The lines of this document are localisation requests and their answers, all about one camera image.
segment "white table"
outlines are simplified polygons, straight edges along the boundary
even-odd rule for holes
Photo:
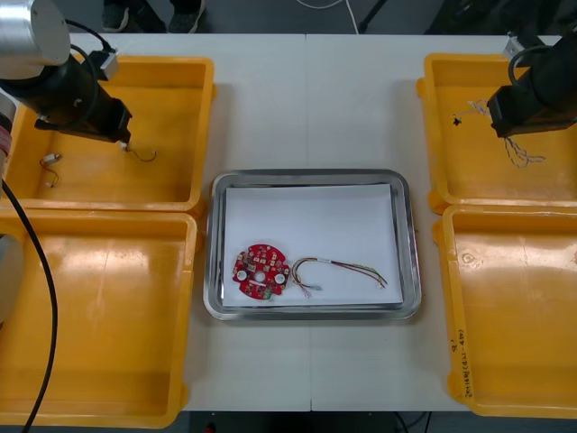
[[[426,143],[415,80],[430,52],[502,52],[506,37],[106,35],[122,54],[215,63],[205,185],[257,168],[382,168],[411,191],[423,302],[410,320],[219,322],[196,269],[187,410],[464,410],[449,373]],[[97,46],[75,35],[83,48]]]

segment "red circuit board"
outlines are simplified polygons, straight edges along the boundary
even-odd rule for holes
[[[274,246],[256,244],[238,254],[234,263],[233,280],[240,290],[254,299],[270,299],[281,295],[289,282],[290,267],[286,257]]]

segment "metal tray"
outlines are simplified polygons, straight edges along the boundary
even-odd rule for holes
[[[281,188],[389,184],[398,248],[403,301],[397,304],[225,307],[223,305],[224,221],[229,188]],[[408,184],[390,170],[243,170],[217,177],[212,186],[208,215],[204,300],[220,320],[261,319],[401,319],[409,318],[421,303],[415,230]]]

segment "yellow tray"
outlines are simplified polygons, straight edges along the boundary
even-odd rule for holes
[[[133,114],[131,147],[142,158],[104,143],[34,129],[36,114],[19,110],[6,180],[27,208],[204,211],[200,198],[206,155],[214,66],[209,59],[124,57],[104,84]],[[50,153],[63,158],[40,166]]]
[[[434,234],[453,397],[479,415],[577,418],[577,210],[449,207]]]
[[[439,214],[451,204],[577,205],[577,128],[512,137],[521,151],[545,157],[519,168],[514,162],[523,167],[527,159],[497,137],[489,116],[472,110],[471,101],[488,100],[508,84],[507,65],[500,55],[432,54],[425,60],[417,92],[425,113],[429,204]]]
[[[197,226],[191,216],[30,210],[58,293],[54,370],[35,424],[162,428],[184,407],[183,368]],[[25,276],[0,330],[0,424],[23,424],[50,345],[40,260],[12,210]]]

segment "small wire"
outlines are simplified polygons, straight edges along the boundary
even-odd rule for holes
[[[469,105],[472,110],[462,111],[460,113],[453,113],[453,118],[458,122],[453,122],[455,125],[461,124],[463,121],[461,119],[462,115],[486,115],[490,117],[490,111],[487,108],[488,102],[485,99],[479,99],[477,101],[469,101]],[[505,151],[507,151],[507,156],[511,163],[518,169],[526,169],[531,163],[540,163],[546,161],[545,156],[541,155],[530,155],[526,149],[523,149],[519,144],[513,141],[510,137],[505,137],[503,139],[505,145]]]
[[[339,266],[339,267],[344,268],[348,271],[361,273],[363,275],[366,275],[367,277],[374,279],[382,288],[385,288],[386,284],[388,284],[382,275],[380,275],[375,269],[370,268],[368,266],[362,266],[360,264],[354,264],[354,263],[342,263],[342,262],[337,262],[337,261],[327,261],[327,260],[317,259],[315,257],[305,257],[305,258],[297,260],[295,262],[295,264],[293,264],[293,266],[290,270],[290,274],[292,276],[293,281],[298,285],[298,287],[300,287],[300,289],[303,290],[303,293],[305,293],[305,296],[307,298],[310,298],[312,296],[310,293],[310,290],[321,290],[321,287],[318,285],[305,284],[302,281],[302,278],[300,277],[300,275],[298,275],[298,268],[300,268],[300,266],[306,262],[328,263],[328,264],[333,264],[335,266]]]
[[[517,67],[517,64],[521,61],[521,59],[524,56],[526,56],[530,52],[549,51],[549,50],[551,50],[551,48],[552,47],[550,47],[549,45],[537,45],[535,47],[525,48],[524,50],[515,54],[508,64],[508,79],[511,81],[511,84],[515,87],[523,88],[523,86],[521,86],[521,84],[515,78],[515,68]]]
[[[431,423],[431,417],[432,416],[433,416],[433,412],[429,412],[429,416],[426,417],[425,431],[423,433],[427,433],[427,431],[429,431],[429,424]]]
[[[46,276],[46,282],[48,283],[48,292],[50,294],[50,304],[52,305],[52,333],[50,337],[50,351],[48,354],[48,362],[46,363],[46,372],[44,373],[44,379],[42,380],[41,388],[38,392],[38,397],[36,398],[36,402],[32,407],[32,411],[30,412],[30,416],[24,425],[22,432],[28,433],[32,423],[36,419],[36,415],[38,414],[38,410],[42,405],[42,400],[44,400],[44,394],[46,394],[46,390],[48,389],[48,383],[50,382],[50,376],[52,375],[52,367],[54,366],[54,356],[56,354],[56,339],[58,335],[58,299],[56,297],[56,287],[54,286],[54,280],[52,278],[52,272],[50,271],[50,265],[48,264],[48,259],[46,258],[46,254],[42,249],[42,245],[36,232],[34,232],[34,228],[30,223],[30,220],[26,216],[24,209],[20,206],[18,199],[13,194],[13,192],[8,187],[8,184],[5,181],[2,181],[2,190],[4,191],[5,195],[12,203],[16,214],[22,221],[26,232],[28,232],[28,236],[36,249],[36,253],[40,257],[40,261],[42,264],[42,269],[44,270],[44,275]]]
[[[92,30],[90,27],[72,20],[64,20],[64,21],[66,22],[66,24],[71,25],[72,27],[78,27],[79,29],[84,30],[86,33],[90,33],[95,38],[100,40],[102,42],[102,48],[104,49],[104,51],[116,52],[116,50],[112,48],[112,45],[110,45],[110,43],[108,43],[108,41],[105,38],[100,36],[96,31]]]
[[[52,180],[52,183],[50,184],[50,188],[54,188],[56,187],[59,182],[60,182],[60,176],[58,175],[58,173],[51,169],[50,167],[48,167],[43,160],[40,160],[40,166],[45,169],[46,171],[52,173],[54,175],[54,179]]]
[[[302,0],[296,0],[297,3],[299,3],[300,5],[303,5],[304,7],[308,7],[309,9],[315,9],[317,11],[323,11],[325,9],[330,9],[331,7],[335,7],[339,4],[341,4],[342,2],[344,2],[346,4],[346,8],[349,11],[349,15],[351,16],[351,21],[353,22],[353,29],[355,34],[359,34],[359,28],[357,26],[357,21],[356,18],[354,17],[354,13],[353,13],[353,9],[351,8],[351,3],[349,0],[337,0],[336,2],[332,2],[328,5],[323,5],[323,6],[313,6],[313,5],[309,5],[305,2],[303,2]]]
[[[414,426],[416,426],[418,423],[420,423],[426,417],[426,414],[427,414],[427,412],[421,412],[421,414],[417,417],[417,419],[415,419],[411,423],[407,424],[407,429],[411,430]],[[395,431],[397,433],[399,433],[400,431],[403,431],[403,430],[402,430],[402,428],[395,427]]]
[[[359,28],[357,27],[357,20],[354,18],[353,9],[351,8],[351,3],[349,0],[344,0],[346,3],[346,8],[349,10],[349,15],[351,16],[351,21],[353,22],[354,34],[359,34]]]
[[[127,153],[133,153],[134,156],[136,156],[136,158],[138,158],[139,161],[142,161],[142,162],[153,162],[154,160],[156,160],[156,151],[152,151],[152,157],[148,158],[148,159],[141,158],[141,156],[138,153],[136,153],[136,151],[133,151],[130,148],[128,150],[126,150],[126,152]]]
[[[394,413],[395,413],[395,417],[396,417],[396,418],[398,419],[398,421],[400,422],[400,425],[403,426],[403,432],[404,432],[404,433],[408,433],[407,424],[405,424],[405,420],[403,419],[403,417],[401,417],[398,412],[394,412]]]
[[[317,11],[322,11],[323,9],[330,9],[331,7],[337,6],[340,3],[342,3],[344,0],[337,0],[336,2],[333,2],[329,5],[324,5],[324,6],[312,6],[312,5],[308,5],[305,2],[302,2],[301,0],[297,0],[297,3],[303,5],[304,7],[308,7],[309,9],[316,9]]]

